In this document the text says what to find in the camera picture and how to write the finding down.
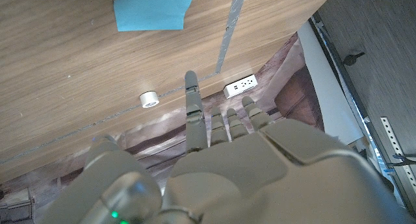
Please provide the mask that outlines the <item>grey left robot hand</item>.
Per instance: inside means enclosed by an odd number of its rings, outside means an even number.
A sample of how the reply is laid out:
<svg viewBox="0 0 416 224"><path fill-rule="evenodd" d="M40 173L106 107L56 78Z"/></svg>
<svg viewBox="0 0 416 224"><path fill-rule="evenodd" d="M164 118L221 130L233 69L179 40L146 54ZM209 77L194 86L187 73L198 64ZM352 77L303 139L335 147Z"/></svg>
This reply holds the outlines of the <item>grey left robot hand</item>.
<svg viewBox="0 0 416 224"><path fill-rule="evenodd" d="M340 141L293 119L273 121L250 97L254 132L229 109L207 127L198 79L185 75L187 153L164 189L111 136L44 223L414 223L380 174Z"/></svg>

